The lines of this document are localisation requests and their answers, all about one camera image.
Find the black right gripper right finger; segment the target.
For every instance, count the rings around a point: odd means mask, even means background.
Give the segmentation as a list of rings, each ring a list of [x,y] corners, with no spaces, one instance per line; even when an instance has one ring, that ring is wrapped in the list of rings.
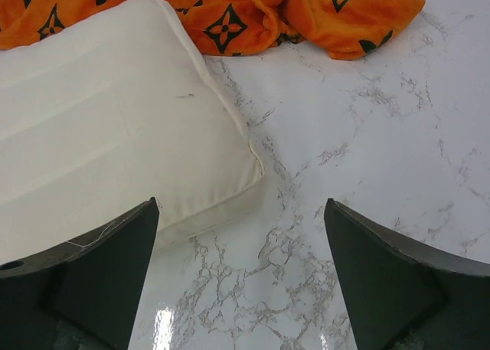
[[[414,240],[334,199],[324,222],[359,349],[487,349],[489,265]]]

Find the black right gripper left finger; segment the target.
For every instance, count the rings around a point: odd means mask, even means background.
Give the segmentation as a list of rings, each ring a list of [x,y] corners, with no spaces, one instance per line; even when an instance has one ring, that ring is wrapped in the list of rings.
[[[127,349],[155,243],[149,199],[97,229],[1,265],[3,349]]]

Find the cream white pillow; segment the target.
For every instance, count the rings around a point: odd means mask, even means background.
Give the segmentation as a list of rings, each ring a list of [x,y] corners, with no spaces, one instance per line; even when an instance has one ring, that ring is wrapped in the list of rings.
[[[1,260],[154,198],[165,247],[256,211],[265,168],[163,0],[128,0],[1,54]]]

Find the orange black patterned pillowcase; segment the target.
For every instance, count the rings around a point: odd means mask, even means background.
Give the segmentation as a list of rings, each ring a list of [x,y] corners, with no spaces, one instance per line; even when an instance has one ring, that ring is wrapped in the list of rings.
[[[126,0],[1,0],[1,47],[41,41]],[[310,41],[336,60],[386,44],[425,0],[165,0],[202,54],[258,54]]]

